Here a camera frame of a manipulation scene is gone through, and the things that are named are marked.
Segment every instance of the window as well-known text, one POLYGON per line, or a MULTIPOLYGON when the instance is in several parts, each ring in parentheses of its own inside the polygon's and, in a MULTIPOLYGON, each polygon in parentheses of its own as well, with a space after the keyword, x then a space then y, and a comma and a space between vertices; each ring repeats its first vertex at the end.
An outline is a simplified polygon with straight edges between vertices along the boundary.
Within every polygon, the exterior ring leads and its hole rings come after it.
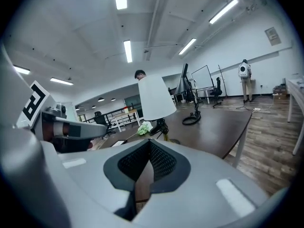
POLYGON ((86 121, 86 115, 79 115, 78 116, 78 120, 80 121, 80 122, 85 122, 86 121))

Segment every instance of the dark wooden table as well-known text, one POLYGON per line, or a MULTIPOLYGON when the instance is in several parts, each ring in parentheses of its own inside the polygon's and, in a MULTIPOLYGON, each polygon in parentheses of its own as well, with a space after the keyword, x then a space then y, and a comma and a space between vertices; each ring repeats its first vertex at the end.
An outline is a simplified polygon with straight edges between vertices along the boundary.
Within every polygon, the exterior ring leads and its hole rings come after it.
MULTIPOLYGON (((165 117, 169 128, 169 137, 177 139, 181 145, 202 150, 224 159, 239 141, 234 167, 237 167, 246 139, 247 126, 251 111, 226 111, 222 109, 201 108, 201 120, 194 125, 183 125, 182 119, 190 115, 193 109, 185 109, 165 117)), ((117 140, 127 139, 137 132, 137 127, 110 135, 102 148, 112 146, 117 140)), ((150 136, 135 134, 128 139, 132 142, 145 138, 157 138, 159 133, 150 136)), ((147 200, 150 196, 149 185, 153 183, 153 168, 148 162, 136 183, 136 200, 147 200)))

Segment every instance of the white lampshade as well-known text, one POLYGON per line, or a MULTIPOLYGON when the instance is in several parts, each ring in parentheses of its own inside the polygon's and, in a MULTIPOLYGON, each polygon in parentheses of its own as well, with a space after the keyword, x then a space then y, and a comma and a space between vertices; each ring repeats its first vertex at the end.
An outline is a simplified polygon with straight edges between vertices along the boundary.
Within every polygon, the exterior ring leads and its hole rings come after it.
POLYGON ((145 120, 157 120, 176 111, 162 77, 158 75, 146 76, 138 82, 138 88, 145 120))

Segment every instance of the wooden floor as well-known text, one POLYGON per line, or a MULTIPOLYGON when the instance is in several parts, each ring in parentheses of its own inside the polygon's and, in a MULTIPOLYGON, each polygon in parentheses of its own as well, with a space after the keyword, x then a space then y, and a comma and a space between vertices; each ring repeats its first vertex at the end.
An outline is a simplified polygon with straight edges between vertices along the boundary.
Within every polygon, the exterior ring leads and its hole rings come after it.
MULTIPOLYGON (((261 108, 261 111, 253 112, 245 147, 237 169, 254 180, 269 195, 272 195, 281 188, 290 185, 299 166, 303 149, 300 148, 296 156, 292 155, 292 151, 301 130, 302 112, 298 106, 295 106, 292 120, 288 123, 289 99, 279 99, 273 102, 270 96, 257 97, 253 102, 245 104, 247 109, 237 109, 242 106, 243 99, 233 97, 224 99, 222 105, 218 105, 216 108, 233 111, 247 111, 253 107, 261 108)), ((177 106, 178 111, 189 107, 194 108, 193 104, 177 106)), ((204 103, 200 104, 199 107, 212 107, 212 102, 207 104, 204 100, 204 103)), ((225 161, 232 164, 236 151, 237 146, 225 158, 225 161)), ((143 205, 144 203, 138 203, 138 210, 143 205)))

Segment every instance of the black office chair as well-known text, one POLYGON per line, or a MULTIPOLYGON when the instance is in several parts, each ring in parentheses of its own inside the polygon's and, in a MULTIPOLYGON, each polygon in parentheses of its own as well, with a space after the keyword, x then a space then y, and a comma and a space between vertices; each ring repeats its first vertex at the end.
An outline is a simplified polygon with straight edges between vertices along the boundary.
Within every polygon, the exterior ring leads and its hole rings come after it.
POLYGON ((101 125, 106 126, 106 134, 105 135, 107 135, 107 134, 110 135, 110 134, 116 133, 115 131, 109 130, 109 128, 112 126, 111 121, 109 121, 109 123, 107 123, 104 117, 105 117, 105 115, 102 115, 101 112, 95 112, 94 121, 97 124, 101 124, 101 125))
POLYGON ((214 89, 212 90, 210 95, 214 95, 214 100, 216 102, 216 104, 213 105, 213 108, 214 108, 216 105, 222 104, 221 102, 218 102, 219 96, 223 93, 222 90, 220 89, 220 78, 219 77, 217 77, 217 87, 214 87, 214 85, 213 85, 213 88, 214 89))

